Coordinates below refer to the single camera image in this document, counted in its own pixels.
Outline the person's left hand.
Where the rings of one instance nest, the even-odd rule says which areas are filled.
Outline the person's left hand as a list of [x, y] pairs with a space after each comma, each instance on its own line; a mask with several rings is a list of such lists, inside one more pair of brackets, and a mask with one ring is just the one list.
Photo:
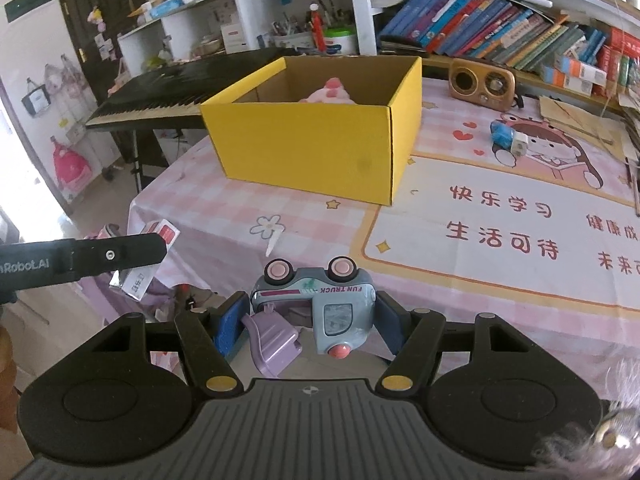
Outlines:
[[17, 366], [9, 332], [0, 328], [0, 427], [17, 434], [17, 404], [20, 394], [15, 388]]

